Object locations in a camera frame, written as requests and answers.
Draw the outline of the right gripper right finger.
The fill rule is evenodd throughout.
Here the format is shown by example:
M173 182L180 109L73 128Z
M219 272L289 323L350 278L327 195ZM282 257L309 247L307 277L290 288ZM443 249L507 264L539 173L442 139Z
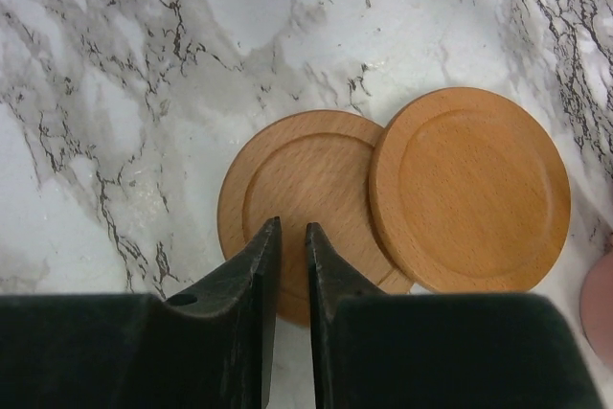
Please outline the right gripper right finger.
M533 294L391 295L306 228L320 408L595 408L566 320Z

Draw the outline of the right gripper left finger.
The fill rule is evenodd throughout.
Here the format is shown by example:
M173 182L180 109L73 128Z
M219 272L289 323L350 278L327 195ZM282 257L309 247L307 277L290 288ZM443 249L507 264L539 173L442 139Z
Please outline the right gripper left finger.
M5 408L263 408L268 404L282 225L267 220L183 291L5 295Z

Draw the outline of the cork coaster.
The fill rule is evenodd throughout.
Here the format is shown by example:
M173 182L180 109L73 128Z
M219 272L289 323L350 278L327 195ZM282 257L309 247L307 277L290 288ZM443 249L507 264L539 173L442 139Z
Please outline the cork coaster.
M472 87L399 110L370 171L376 229L394 263L434 292L527 291L570 223L566 169L526 110Z
M364 117L313 110L257 133L228 169L218 199L225 258L238 253L270 217L280 218L283 256L278 313L309 323L306 229L320 224L335 250L371 283L406 294L413 283L392 263L373 227L368 177L382 127Z

